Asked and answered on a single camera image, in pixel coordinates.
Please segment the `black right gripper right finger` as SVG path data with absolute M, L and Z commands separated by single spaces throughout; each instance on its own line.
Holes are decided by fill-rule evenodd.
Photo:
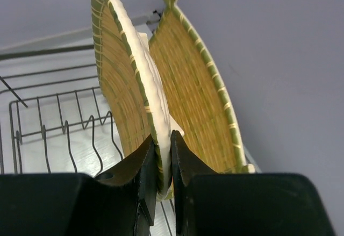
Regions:
M 202 235 L 206 198 L 198 195 L 202 178 L 216 172 L 187 146 L 179 131 L 171 135 L 172 172 L 177 235 Z

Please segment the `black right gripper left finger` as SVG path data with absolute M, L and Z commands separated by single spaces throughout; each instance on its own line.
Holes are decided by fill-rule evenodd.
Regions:
M 111 235 L 149 235 L 154 225 L 157 197 L 152 136 L 95 180 L 111 188 L 110 199 L 105 202 L 105 217 L 101 218 Z

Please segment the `large woven bamboo tray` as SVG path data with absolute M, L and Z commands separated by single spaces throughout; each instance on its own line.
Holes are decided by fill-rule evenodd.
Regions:
M 161 76 L 171 116 L 189 149 L 218 173 L 254 173 L 245 157 L 239 124 L 220 72 L 206 44 L 179 8 L 166 7 L 150 54 Z

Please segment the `small woven bamboo tray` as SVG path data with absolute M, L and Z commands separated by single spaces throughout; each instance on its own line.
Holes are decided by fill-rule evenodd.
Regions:
M 148 36 L 137 31 L 121 0 L 91 0 L 99 86 L 112 112 L 125 156 L 152 137 L 157 198 L 171 197 L 171 134 L 179 125 L 169 113 Z

